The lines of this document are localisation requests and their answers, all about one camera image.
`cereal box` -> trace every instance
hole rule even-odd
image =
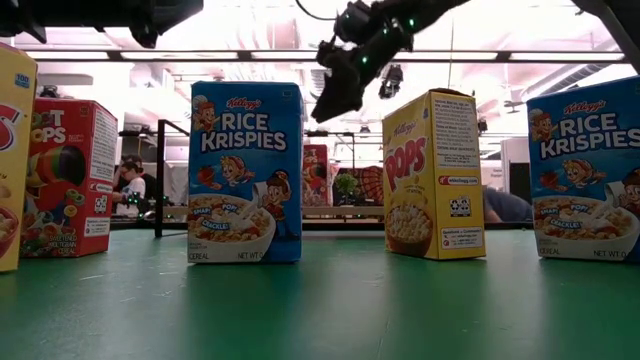
[[[18,268],[36,62],[0,43],[0,272]]]
[[[36,99],[21,256],[106,251],[117,120],[93,101]]]
[[[640,262],[640,78],[527,102],[544,257]]]
[[[327,206],[329,203],[328,164],[327,145],[307,144],[304,146],[302,187],[305,206]]]
[[[188,256],[295,262],[302,232],[302,122],[295,84],[192,87]]]
[[[475,100],[432,90],[382,126],[387,250],[429,259],[484,256]]]

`nutrition facts label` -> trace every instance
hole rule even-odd
[[[482,228],[481,227],[464,227],[464,228],[444,228],[442,229],[442,248],[448,249],[465,249],[482,246]]]
[[[477,169],[478,125],[472,101],[434,96],[435,153],[439,167]]]
[[[106,112],[97,109],[91,149],[92,179],[112,181],[116,158],[118,123]]]

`cartoon elf character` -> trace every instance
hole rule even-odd
[[[549,141],[553,137],[553,132],[558,129],[558,125],[552,125],[551,115],[540,109],[529,112],[529,122],[531,122],[533,141]]]
[[[262,196],[262,204],[264,209],[276,220],[280,236],[295,236],[289,229],[284,214],[284,203],[289,199],[291,199],[289,175],[284,170],[277,170],[267,179],[267,194]]]
[[[220,120],[216,117],[215,104],[207,100],[203,95],[193,98],[193,128],[194,130],[212,131]]]
[[[584,159],[565,160],[562,167],[571,185],[578,189],[597,184],[607,177],[607,173],[597,171],[589,161]]]
[[[632,170],[622,179],[625,194],[620,195],[620,206],[640,215],[640,168]]]
[[[222,176],[231,187],[244,184],[256,176],[253,171],[246,168],[244,160],[239,156],[223,156],[220,159],[220,165],[222,166]]]

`yellow cereal box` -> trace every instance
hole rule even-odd
[[[0,44],[0,271],[18,268],[36,62]]]
[[[383,122],[387,250],[485,256],[475,100],[432,90]]]

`person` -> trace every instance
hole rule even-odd
[[[531,205],[522,198],[483,186],[484,222],[532,222]]]
[[[140,168],[133,161],[127,161],[120,165],[119,169],[120,175],[127,181],[127,185],[120,192],[113,193],[113,202],[117,204],[116,214],[129,217],[138,216],[138,207],[124,202],[135,193],[138,193],[141,199],[145,196],[146,185],[140,176]]]
[[[142,178],[142,180],[144,180],[144,183],[145,183],[144,198],[147,200],[155,198],[156,178],[153,175],[150,175],[144,172],[144,168],[142,167],[142,158],[136,154],[125,155],[122,157],[120,166],[122,166],[123,163],[128,161],[133,162],[138,166],[138,169],[140,171],[139,175]],[[116,168],[115,176],[113,179],[113,191],[121,192],[122,189],[124,189],[128,184],[129,182],[124,177],[122,177],[122,173],[118,171],[118,169]]]

